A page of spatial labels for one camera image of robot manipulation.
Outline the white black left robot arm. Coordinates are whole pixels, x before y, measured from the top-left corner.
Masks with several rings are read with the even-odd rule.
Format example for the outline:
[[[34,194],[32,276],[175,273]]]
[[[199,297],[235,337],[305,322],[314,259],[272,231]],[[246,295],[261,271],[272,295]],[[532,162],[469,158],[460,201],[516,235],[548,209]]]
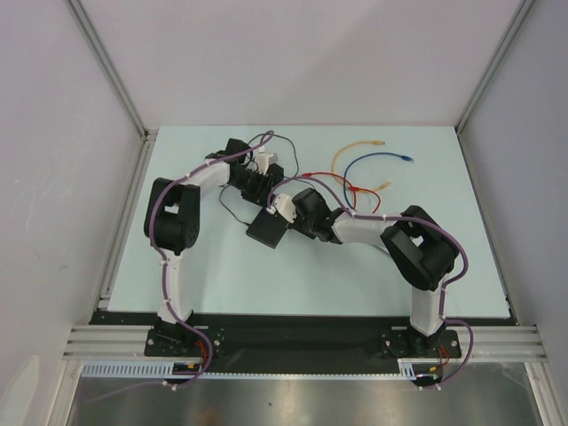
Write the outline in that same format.
[[[182,177],[153,182],[146,210],[144,234],[160,257],[162,304],[154,330],[177,355],[195,345],[198,332],[187,323],[193,308],[181,301],[181,267],[184,253],[196,243],[201,227],[201,201],[221,186],[233,186],[246,200],[264,205],[268,193],[284,178],[278,155],[265,150],[273,137],[262,135],[250,146],[231,138],[225,149],[208,154],[203,163]]]

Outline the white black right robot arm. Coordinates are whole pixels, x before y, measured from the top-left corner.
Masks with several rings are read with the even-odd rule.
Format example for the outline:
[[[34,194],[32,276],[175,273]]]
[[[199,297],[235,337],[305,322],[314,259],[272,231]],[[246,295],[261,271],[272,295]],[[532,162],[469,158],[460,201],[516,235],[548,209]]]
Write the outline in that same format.
[[[438,332],[444,327],[442,287],[463,251],[424,209],[412,205],[397,217],[361,215],[342,208],[332,210],[320,193],[306,189],[287,201],[279,213],[313,239],[386,250],[412,286],[409,348],[421,357],[439,348]]]

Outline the black network switch box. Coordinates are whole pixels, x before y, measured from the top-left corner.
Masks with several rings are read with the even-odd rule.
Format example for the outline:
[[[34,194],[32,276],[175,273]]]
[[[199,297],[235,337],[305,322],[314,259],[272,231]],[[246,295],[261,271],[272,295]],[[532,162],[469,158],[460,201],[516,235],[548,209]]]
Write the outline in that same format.
[[[288,221],[280,214],[261,209],[246,231],[246,235],[265,246],[275,249],[288,229]]]

